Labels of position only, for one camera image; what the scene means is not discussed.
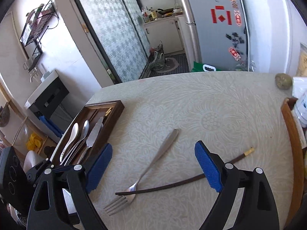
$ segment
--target bottle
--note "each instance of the bottle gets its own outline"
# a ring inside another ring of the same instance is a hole
[[[157,16],[157,14],[156,14],[156,12],[155,12],[155,10],[151,7],[150,8],[150,11],[151,11],[151,17],[155,20],[156,18],[158,18],[158,16]]]
[[[143,8],[142,8],[142,15],[145,23],[150,22],[149,16],[147,15],[147,12]]]

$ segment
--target patterned tablecloth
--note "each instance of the patterned tablecloth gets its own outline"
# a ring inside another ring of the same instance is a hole
[[[109,142],[113,158],[90,198],[110,230],[195,229],[204,222],[217,193],[206,179],[181,187],[137,195],[133,203],[111,217],[103,207],[131,186],[150,163],[173,128],[179,137],[141,180],[139,189],[162,186],[202,173],[194,145],[229,161],[250,147],[253,154],[237,168],[263,168],[285,224],[293,187],[289,136],[280,106],[291,91],[281,91],[274,75],[247,72],[203,72],[131,81],[101,89],[88,103],[121,100],[125,109]],[[243,189],[237,193],[225,229],[235,221]]]

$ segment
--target refrigerator handle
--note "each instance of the refrigerator handle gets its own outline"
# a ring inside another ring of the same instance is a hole
[[[184,14],[185,14],[186,22],[188,24],[194,23],[195,22],[194,15],[193,15],[189,0],[181,0],[181,2],[182,2]]]
[[[193,46],[194,61],[197,63],[203,63],[201,58],[201,50],[199,46],[198,33],[195,24],[188,24],[191,34],[191,41]]]

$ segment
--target fork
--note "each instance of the fork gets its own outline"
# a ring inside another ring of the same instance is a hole
[[[160,146],[158,152],[156,153],[156,155],[153,158],[153,160],[151,161],[151,163],[143,171],[143,173],[140,175],[140,177],[137,179],[137,181],[132,186],[128,187],[125,190],[125,192],[136,191],[139,181],[147,173],[147,171],[156,163],[156,161],[158,161],[160,159],[160,157],[169,149],[169,147],[172,145],[172,143],[176,139],[178,133],[179,133],[178,129],[173,129],[173,131],[168,134],[168,136],[163,141],[162,145]],[[134,200],[134,198],[135,198],[135,194],[126,195],[126,196],[123,196],[123,195],[122,196],[116,196],[115,199],[113,199],[103,209],[105,210],[105,212],[109,216],[111,216],[111,215],[116,214],[119,211],[123,210],[125,207],[127,207]]]

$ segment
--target silver refrigerator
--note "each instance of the silver refrigerator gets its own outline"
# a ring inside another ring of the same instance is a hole
[[[181,0],[194,60],[217,70],[248,71],[249,44],[242,0]]]

